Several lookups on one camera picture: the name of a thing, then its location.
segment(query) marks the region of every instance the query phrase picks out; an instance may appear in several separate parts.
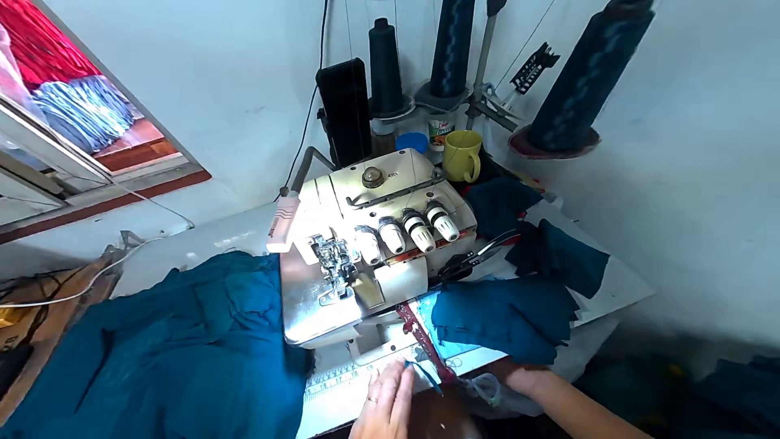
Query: red cloth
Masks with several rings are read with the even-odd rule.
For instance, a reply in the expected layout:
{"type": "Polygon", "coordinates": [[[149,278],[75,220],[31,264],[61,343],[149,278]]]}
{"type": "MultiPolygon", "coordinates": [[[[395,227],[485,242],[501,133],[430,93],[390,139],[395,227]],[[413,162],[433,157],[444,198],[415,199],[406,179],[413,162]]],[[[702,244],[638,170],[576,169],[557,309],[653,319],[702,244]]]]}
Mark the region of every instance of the red cloth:
{"type": "Polygon", "coordinates": [[[11,52],[29,90],[101,74],[29,0],[0,0],[0,23],[11,36],[11,52]]]}

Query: table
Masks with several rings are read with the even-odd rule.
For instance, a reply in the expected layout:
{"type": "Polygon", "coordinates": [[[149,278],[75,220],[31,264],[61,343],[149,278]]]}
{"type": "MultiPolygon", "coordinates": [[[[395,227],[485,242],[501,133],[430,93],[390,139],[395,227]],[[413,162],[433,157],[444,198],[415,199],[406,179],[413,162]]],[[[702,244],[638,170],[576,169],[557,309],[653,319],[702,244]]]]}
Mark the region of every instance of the table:
{"type": "MultiPolygon", "coordinates": [[[[145,245],[124,263],[124,274],[116,285],[112,298],[135,294],[152,287],[163,280],[170,269],[193,268],[220,253],[241,250],[252,255],[267,254],[265,238],[274,211],[274,205],[265,205],[145,245]]],[[[570,236],[605,251],[593,238],[546,201],[528,209],[526,216],[526,220],[535,225],[538,225],[542,218],[546,218],[570,236]]],[[[508,250],[509,248],[502,249],[502,253],[478,266],[466,280],[475,280],[489,273],[497,277],[513,277],[514,267],[503,259],[508,250]]],[[[556,370],[565,376],[567,373],[576,375],[578,370],[577,367],[571,366],[574,363],[572,358],[579,359],[576,363],[582,363],[584,367],[583,359],[587,363],[586,359],[595,354],[617,326],[616,318],[600,318],[654,294],[653,289],[642,278],[615,256],[609,259],[604,274],[601,289],[592,299],[573,295],[582,309],[577,312],[578,320],[573,323],[573,339],[569,348],[560,348],[560,361],[556,360],[556,365],[566,363],[567,367],[570,366],[571,370],[556,370]],[[600,320],[598,325],[584,325],[596,319],[600,320]]],[[[349,351],[343,344],[318,349],[315,353],[315,377],[310,380],[307,394],[304,396],[303,418],[298,437],[311,437],[355,419],[367,391],[367,370],[381,368],[393,358],[404,355],[405,358],[419,359],[419,346],[415,342],[408,338],[403,339],[400,335],[398,340],[399,346],[392,354],[363,366],[352,363],[349,351]]],[[[504,356],[502,352],[478,348],[453,357],[448,360],[448,364],[461,375],[504,356]]],[[[430,361],[426,360],[421,364],[435,376],[435,369],[430,361]]],[[[416,391],[426,387],[428,385],[424,380],[417,380],[416,391]]]]}

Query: cup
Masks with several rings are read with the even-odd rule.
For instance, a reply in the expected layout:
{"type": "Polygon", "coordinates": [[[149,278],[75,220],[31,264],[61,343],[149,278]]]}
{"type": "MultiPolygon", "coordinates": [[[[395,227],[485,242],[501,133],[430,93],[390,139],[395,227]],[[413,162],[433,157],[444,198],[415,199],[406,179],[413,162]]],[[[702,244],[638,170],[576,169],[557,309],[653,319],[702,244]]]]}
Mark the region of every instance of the cup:
{"type": "Polygon", "coordinates": [[[447,180],[473,183],[480,176],[482,136],[476,131],[456,130],[447,134],[441,167],[447,180]]]}

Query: blue lid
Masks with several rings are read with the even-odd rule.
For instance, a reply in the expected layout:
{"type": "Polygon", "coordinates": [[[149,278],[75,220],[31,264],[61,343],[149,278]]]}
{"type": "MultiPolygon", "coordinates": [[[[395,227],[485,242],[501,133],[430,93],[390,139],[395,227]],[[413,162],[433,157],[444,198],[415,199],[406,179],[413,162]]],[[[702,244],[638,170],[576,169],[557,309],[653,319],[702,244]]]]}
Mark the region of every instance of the blue lid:
{"type": "Polygon", "coordinates": [[[395,139],[395,150],[412,148],[420,154],[428,150],[428,136],[423,133],[404,133],[395,139]]]}

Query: scissors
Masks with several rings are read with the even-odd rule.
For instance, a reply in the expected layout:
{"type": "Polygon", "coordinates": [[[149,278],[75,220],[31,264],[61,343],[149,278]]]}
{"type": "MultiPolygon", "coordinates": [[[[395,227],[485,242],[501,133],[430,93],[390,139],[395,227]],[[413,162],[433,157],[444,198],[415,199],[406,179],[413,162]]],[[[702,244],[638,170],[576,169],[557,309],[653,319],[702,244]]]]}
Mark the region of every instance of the scissors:
{"type": "Polygon", "coordinates": [[[514,237],[520,236],[521,234],[522,233],[519,229],[507,230],[506,232],[490,240],[482,249],[476,252],[454,255],[439,270],[438,281],[444,282],[446,280],[458,280],[469,276],[475,266],[478,266],[482,262],[485,262],[495,256],[495,254],[501,250],[502,244],[514,237]]]}

